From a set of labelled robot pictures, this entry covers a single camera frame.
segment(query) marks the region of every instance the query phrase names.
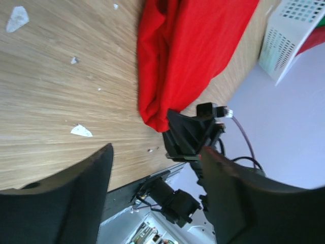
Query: white basket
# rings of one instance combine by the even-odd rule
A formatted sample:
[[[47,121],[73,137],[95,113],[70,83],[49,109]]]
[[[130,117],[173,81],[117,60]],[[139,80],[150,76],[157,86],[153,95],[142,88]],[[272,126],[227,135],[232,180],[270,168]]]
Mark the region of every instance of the white basket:
[[[283,0],[268,20],[259,65],[278,84],[325,15],[325,0]]]

